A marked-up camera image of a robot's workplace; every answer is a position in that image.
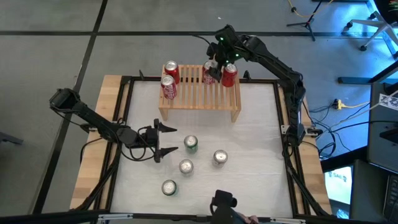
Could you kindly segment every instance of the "tripod stand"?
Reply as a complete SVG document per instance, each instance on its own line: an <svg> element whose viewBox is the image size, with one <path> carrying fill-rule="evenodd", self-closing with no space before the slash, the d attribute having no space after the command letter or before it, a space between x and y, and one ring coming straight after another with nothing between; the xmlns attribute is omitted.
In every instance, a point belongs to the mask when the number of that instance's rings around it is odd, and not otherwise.
<svg viewBox="0 0 398 224"><path fill-rule="evenodd" d="M321 6L321 3L322 3L322 0L319 0L319 3L317 5L317 7L312 12L311 17L308 19L307 22L298 22L298 23L295 23L295 24L287 24L286 26L288 26L288 27L289 26L302 26L302 27L308 29L310 31L310 34L311 34L311 37L312 37L312 41L315 41L315 36L313 35L312 29L311 29L311 23L313 22L313 20L314 20L313 17L315 15L315 13L317 12L319 6ZM291 11L295 12L296 10L297 10L296 7L293 7Z"/></svg>

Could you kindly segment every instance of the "wooden shelf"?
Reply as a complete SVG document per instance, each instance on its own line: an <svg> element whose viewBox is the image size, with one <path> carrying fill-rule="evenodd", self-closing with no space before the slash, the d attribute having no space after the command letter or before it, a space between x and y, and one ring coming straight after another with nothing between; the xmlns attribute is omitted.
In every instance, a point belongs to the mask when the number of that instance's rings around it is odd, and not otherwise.
<svg viewBox="0 0 398 224"><path fill-rule="evenodd" d="M241 111L241 90L239 75L235 85L225 87L215 81L211 85L201 82L202 65L179 65L180 83L177 85L177 96L166 99L162 87L159 94L159 110L163 120L167 120L169 110L228 110L231 120L235 122ZM162 77L166 76L164 65Z"/></svg>

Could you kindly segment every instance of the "white tabletop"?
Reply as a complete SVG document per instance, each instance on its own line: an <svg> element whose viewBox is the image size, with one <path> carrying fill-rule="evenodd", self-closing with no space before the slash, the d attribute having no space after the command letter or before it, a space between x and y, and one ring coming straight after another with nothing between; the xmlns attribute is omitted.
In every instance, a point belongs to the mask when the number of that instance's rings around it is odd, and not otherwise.
<svg viewBox="0 0 398 224"><path fill-rule="evenodd" d="M159 113L158 82L135 82L127 125L134 130L153 125ZM235 123L229 111L169 110L166 126L174 133L160 134L161 147L178 146L160 164L153 159L133 162L121 158L112 201L112 212L210 215L209 204L217 189L231 192L238 200L236 211L259 217L292 217L289 188L281 155L274 87L271 84L241 84L242 111ZM188 154L186 135L198 138L199 150ZM228 153L228 161L215 168L216 150ZM143 149L135 149L137 157ZM147 150L145 157L151 156ZM185 177L178 169L190 159L194 174ZM162 193L162 183L172 179L178 191Z"/></svg>

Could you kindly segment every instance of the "red soda can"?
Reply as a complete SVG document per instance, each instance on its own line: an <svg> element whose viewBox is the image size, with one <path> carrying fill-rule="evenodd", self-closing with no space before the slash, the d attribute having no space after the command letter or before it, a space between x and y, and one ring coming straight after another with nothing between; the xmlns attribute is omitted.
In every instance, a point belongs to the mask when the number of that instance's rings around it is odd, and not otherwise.
<svg viewBox="0 0 398 224"><path fill-rule="evenodd" d="M212 60L208 60L207 62L205 62L203 64L203 67L201 68L201 70L202 70L201 80L202 80L202 82L204 82L208 85L213 84L215 82L214 78L211 77L211 75L208 72L210 67L212 67L212 68L216 67L216 63Z"/></svg>
<svg viewBox="0 0 398 224"><path fill-rule="evenodd" d="M171 75L163 77L162 81L160 81L160 85L162 86L163 95L166 99L172 100L177 96L177 87Z"/></svg>
<svg viewBox="0 0 398 224"><path fill-rule="evenodd" d="M238 69L235 65L228 63L224 67L223 77L221 78L221 84L225 87L231 87L235 84L235 77L238 74Z"/></svg>
<svg viewBox="0 0 398 224"><path fill-rule="evenodd" d="M174 61L168 61L164 67L164 72L174 78L175 84L180 83L180 70Z"/></svg>

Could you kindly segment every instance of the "soda can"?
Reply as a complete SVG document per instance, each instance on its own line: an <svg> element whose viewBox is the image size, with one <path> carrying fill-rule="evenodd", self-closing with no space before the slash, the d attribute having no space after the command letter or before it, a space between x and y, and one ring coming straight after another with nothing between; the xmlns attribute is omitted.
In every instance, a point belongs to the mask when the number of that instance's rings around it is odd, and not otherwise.
<svg viewBox="0 0 398 224"><path fill-rule="evenodd" d="M224 150L217 150L213 155L213 165L222 167L228 160L228 154Z"/></svg>
<svg viewBox="0 0 398 224"><path fill-rule="evenodd" d="M196 136L189 135L184 139L185 149L194 154L198 150L198 138Z"/></svg>
<svg viewBox="0 0 398 224"><path fill-rule="evenodd" d="M201 80L207 85L213 84L215 82L214 78L209 74L209 69L210 67L215 68L216 62L213 60L208 60L203 64L203 67L201 68L202 70L202 77Z"/></svg>
<svg viewBox="0 0 398 224"><path fill-rule="evenodd" d="M166 75L160 81L160 85L163 89L163 95L166 99L172 100L177 96L177 86L175 85L173 77Z"/></svg>
<svg viewBox="0 0 398 224"><path fill-rule="evenodd" d="M180 83L180 70L174 61L168 61L164 67L164 72L174 78L175 84Z"/></svg>
<svg viewBox="0 0 398 224"><path fill-rule="evenodd" d="M166 196L171 196L177 191L177 184L172 180L166 180L162 184L162 192Z"/></svg>
<svg viewBox="0 0 398 224"><path fill-rule="evenodd" d="M238 69L234 64L228 63L224 67L223 76L221 78L221 84L225 87L231 87L235 84L235 77L238 74Z"/></svg>
<svg viewBox="0 0 398 224"><path fill-rule="evenodd" d="M184 159L180 162L180 171L183 175L189 176L193 174L193 163L189 159Z"/></svg>

